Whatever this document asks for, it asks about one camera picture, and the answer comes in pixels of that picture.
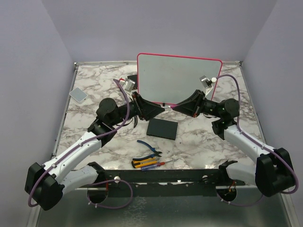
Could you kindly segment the pink framed whiteboard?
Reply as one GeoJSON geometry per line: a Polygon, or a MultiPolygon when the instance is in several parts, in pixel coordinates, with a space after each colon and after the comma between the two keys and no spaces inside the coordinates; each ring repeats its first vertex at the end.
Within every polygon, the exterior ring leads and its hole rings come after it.
{"type": "MultiPolygon", "coordinates": [[[[137,55],[138,93],[148,101],[174,105],[197,89],[205,92],[199,78],[218,77],[222,66],[218,59],[140,53],[137,55]]],[[[212,90],[206,98],[211,99],[213,93],[212,90]]]]}

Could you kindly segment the white whiteboard marker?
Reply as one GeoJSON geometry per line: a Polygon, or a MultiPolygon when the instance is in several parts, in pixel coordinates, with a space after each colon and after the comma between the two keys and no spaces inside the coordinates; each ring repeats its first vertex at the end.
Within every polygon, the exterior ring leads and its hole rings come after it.
{"type": "Polygon", "coordinates": [[[163,108],[164,108],[165,110],[173,110],[174,107],[173,107],[173,106],[164,106],[163,108]]]}

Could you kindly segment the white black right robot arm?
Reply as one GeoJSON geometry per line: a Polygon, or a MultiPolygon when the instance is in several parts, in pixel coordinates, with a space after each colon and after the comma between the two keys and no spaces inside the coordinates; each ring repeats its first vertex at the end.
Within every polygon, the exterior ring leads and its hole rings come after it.
{"type": "Polygon", "coordinates": [[[284,148],[273,148],[240,129],[235,118],[240,115],[239,102],[233,98],[214,102],[206,99],[204,93],[196,90],[188,99],[178,103],[173,110],[187,116],[198,117],[208,114],[217,117],[212,122],[215,135],[236,146],[246,154],[254,166],[237,161],[227,161],[219,166],[217,179],[223,185],[240,180],[257,186],[266,197],[277,193],[288,194],[288,188],[298,187],[290,155],[284,148]]]}

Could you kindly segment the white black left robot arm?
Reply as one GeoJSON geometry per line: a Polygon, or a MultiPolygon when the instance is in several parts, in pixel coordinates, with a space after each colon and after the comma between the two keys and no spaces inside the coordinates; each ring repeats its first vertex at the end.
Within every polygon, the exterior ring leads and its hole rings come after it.
{"type": "Polygon", "coordinates": [[[101,186],[104,182],[103,168],[90,163],[75,171],[74,168],[86,157],[99,150],[112,140],[116,132],[134,116],[141,120],[150,120],[164,108],[159,104],[143,99],[133,93],[133,101],[117,106],[112,98],[99,103],[97,117],[87,131],[73,145],[59,156],[40,165],[32,164],[27,173],[25,191],[28,193],[28,205],[34,207],[35,201],[43,210],[53,208],[61,198],[85,185],[101,186]]]}

